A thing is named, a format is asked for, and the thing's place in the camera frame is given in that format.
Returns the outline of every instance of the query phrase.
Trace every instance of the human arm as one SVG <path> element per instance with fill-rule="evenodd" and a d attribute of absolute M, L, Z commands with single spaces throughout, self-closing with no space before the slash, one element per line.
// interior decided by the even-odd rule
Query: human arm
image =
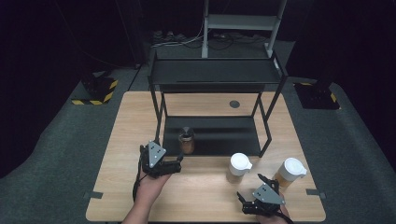
<path fill-rule="evenodd" d="M 280 197 L 282 197 L 284 199 L 284 196 L 282 193 L 279 192 Z M 280 211 L 278 211 L 279 213 L 283 213 L 283 215 L 285 215 L 286 217 L 290 217 L 289 216 L 289 212 L 288 209 L 286 208 L 285 205 L 280 205 Z M 270 216 L 270 217 L 265 217 L 265 216 L 260 216 L 260 215 L 256 215 L 257 220 L 260 222 L 260 224 L 287 224 L 288 222 L 282 218 L 282 217 L 278 217 L 278 216 Z"/>
<path fill-rule="evenodd" d="M 143 171 L 140 172 L 140 186 L 137 189 L 134 205 L 122 221 L 122 224 L 147 224 L 151 206 L 160 195 L 163 186 L 171 175 L 152 178 Z"/>

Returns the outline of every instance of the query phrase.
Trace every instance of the table surface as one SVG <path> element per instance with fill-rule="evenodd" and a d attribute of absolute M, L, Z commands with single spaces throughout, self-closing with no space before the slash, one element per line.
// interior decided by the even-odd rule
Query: table surface
<path fill-rule="evenodd" d="M 269 105 L 273 96 L 273 92 L 265 92 L 262 95 L 264 105 Z M 169 115 L 248 115 L 256 97 L 257 94 L 251 93 L 167 94 L 166 105 Z M 238 101 L 240 107 L 231 108 L 229 103 L 232 100 Z M 256 113 L 255 121 L 262 147 L 266 134 L 260 112 Z M 94 192 L 103 193 L 103 197 L 91 198 L 86 213 L 89 221 L 124 219 L 133 205 L 132 189 L 139 147 L 155 137 L 156 126 L 150 93 L 125 92 L 93 189 Z M 247 200 L 253 199 L 251 193 L 262 184 L 257 174 L 271 178 L 288 157 L 300 160 L 308 170 L 304 178 L 281 189 L 291 219 L 323 221 L 326 214 L 319 196 L 306 194 L 307 189 L 316 189 L 316 186 L 282 95 L 269 118 L 269 126 L 273 141 L 262 158 L 249 157 L 253 167 L 240 184 L 231 184 L 226 179 L 230 161 L 228 156 L 185 157 L 181 163 L 181 173 L 172 175 L 166 183 L 151 209 L 149 221 L 257 222 L 254 216 L 242 213 L 242 204 L 236 192 L 239 191 Z"/>

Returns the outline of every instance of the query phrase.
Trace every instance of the black object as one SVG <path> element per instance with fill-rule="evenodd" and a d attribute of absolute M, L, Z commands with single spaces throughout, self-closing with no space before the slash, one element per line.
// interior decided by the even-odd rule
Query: black object
<path fill-rule="evenodd" d="M 318 83 L 294 83 L 294 89 L 305 109 L 339 109 L 334 94 L 328 87 L 318 88 Z"/>
<path fill-rule="evenodd" d="M 258 176 L 259 179 L 264 182 L 264 186 L 269 186 L 277 195 L 279 195 L 279 183 L 277 182 L 277 180 L 270 180 L 260 174 L 258 174 Z M 238 196 L 239 201 L 242 203 L 242 212 L 244 214 L 260 215 L 266 217 L 277 216 L 285 219 L 288 224 L 293 223 L 293 221 L 289 217 L 285 216 L 281 212 L 280 204 L 278 203 L 264 203 L 257 198 L 253 202 L 247 202 L 239 192 L 236 192 L 236 195 Z"/>
<path fill-rule="evenodd" d="M 133 189 L 134 200 L 136 198 L 137 189 L 140 186 L 140 181 L 147 175 L 158 178 L 162 175 L 180 173 L 180 163 L 183 160 L 183 153 L 180 153 L 175 161 L 164 161 L 163 156 L 165 153 L 166 149 L 160 147 L 159 143 L 156 142 L 149 141 L 146 146 L 140 146 L 140 158 Z M 146 173 L 142 178 L 140 178 L 140 169 Z"/>
<path fill-rule="evenodd" d="M 163 146 L 177 148 L 180 127 L 192 127 L 197 134 L 192 155 L 229 155 L 240 152 L 262 157 L 272 141 L 268 119 L 286 82 L 287 74 L 276 57 L 269 59 L 158 59 L 151 54 L 148 83 L 157 115 L 158 141 L 163 113 Z M 276 93 L 264 111 L 262 93 L 266 85 L 277 85 Z M 161 92 L 159 105 L 155 91 Z M 173 116 L 166 108 L 167 93 L 257 93 L 252 112 L 243 116 Z M 260 109 L 267 141 L 260 148 L 254 115 Z"/>
<path fill-rule="evenodd" d="M 143 172 L 148 174 L 153 178 L 158 178 L 162 175 L 170 175 L 174 173 L 179 173 L 181 170 L 180 162 L 183 160 L 183 154 L 180 153 L 175 161 L 164 161 L 163 156 L 166 149 L 160 147 L 160 145 L 150 142 L 146 146 L 140 146 L 140 155 L 142 161 Z M 155 154 L 158 158 L 155 160 L 152 156 Z"/>
<path fill-rule="evenodd" d="M 84 89 L 93 100 L 103 102 L 110 92 L 114 78 L 108 77 L 112 71 L 105 71 L 101 76 L 96 77 L 94 74 L 86 72 L 81 76 L 81 83 Z"/>

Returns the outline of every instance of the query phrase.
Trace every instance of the metal shelf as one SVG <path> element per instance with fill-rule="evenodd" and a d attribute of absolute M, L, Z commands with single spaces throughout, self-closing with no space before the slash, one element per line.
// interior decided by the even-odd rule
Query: metal shelf
<path fill-rule="evenodd" d="M 165 114 L 163 134 L 165 148 L 170 150 L 178 148 L 178 131 L 183 127 L 192 127 L 202 136 L 197 140 L 198 147 L 201 148 L 197 149 L 197 155 L 230 155 L 241 149 L 237 141 L 248 146 L 248 155 L 259 157 L 263 155 L 272 141 L 268 119 L 287 79 L 287 74 L 283 71 L 275 53 L 268 59 L 158 59 L 154 51 L 150 61 L 148 83 L 158 120 L 155 140 L 160 139 L 160 129 Z M 267 111 L 264 111 L 262 92 L 266 85 L 277 85 L 277 88 Z M 161 92 L 161 101 L 157 99 L 156 91 Z M 243 117 L 168 115 L 166 94 L 199 92 L 257 93 L 257 99 L 251 114 Z M 257 110 L 260 110 L 267 135 L 267 141 L 262 149 L 253 120 Z M 216 136 L 216 142 L 213 141 L 213 135 Z"/>
<path fill-rule="evenodd" d="M 267 56 L 271 57 L 277 30 L 282 21 L 283 11 L 287 0 L 279 0 L 280 5 L 276 16 L 248 16 L 210 14 L 209 0 L 205 0 L 204 43 L 202 45 L 202 58 L 208 57 L 207 35 L 208 29 L 235 29 L 235 30 L 265 30 L 271 31 L 269 43 L 265 44 Z"/>
<path fill-rule="evenodd" d="M 208 28 L 237 30 L 274 30 L 277 17 L 245 15 L 208 15 Z"/>

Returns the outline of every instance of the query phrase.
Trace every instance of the cup lid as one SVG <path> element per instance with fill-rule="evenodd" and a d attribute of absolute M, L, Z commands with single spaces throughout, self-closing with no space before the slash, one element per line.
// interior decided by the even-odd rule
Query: cup lid
<path fill-rule="evenodd" d="M 306 169 L 303 164 L 295 158 L 285 160 L 285 168 L 292 175 L 306 175 Z"/>
<path fill-rule="evenodd" d="M 245 170 L 251 168 L 251 163 L 248 157 L 243 153 L 235 153 L 231 156 L 231 165 L 238 170 Z"/>

